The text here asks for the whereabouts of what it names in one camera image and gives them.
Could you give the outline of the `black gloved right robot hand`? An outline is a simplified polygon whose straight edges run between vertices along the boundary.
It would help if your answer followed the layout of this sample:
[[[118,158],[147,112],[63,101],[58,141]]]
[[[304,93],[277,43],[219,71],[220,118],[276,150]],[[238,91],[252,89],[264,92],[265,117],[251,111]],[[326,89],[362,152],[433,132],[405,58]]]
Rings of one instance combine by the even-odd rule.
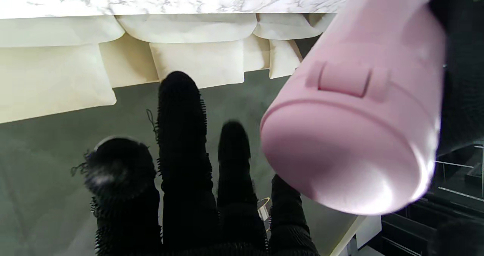
[[[250,144],[240,122],[225,122],[213,194],[207,115],[193,79],[171,72],[159,85],[154,126],[158,169],[149,148],[109,137],[71,169],[84,175],[97,220],[97,256],[318,256],[301,195],[272,179],[271,237],[258,213]]]

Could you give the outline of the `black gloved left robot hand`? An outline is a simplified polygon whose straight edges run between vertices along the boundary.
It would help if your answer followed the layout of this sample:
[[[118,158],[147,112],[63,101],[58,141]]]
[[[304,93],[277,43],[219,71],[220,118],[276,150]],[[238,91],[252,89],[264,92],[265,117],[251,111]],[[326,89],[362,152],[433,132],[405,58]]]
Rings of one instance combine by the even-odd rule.
[[[437,157],[483,140],[483,0],[430,0],[446,32],[446,68]]]

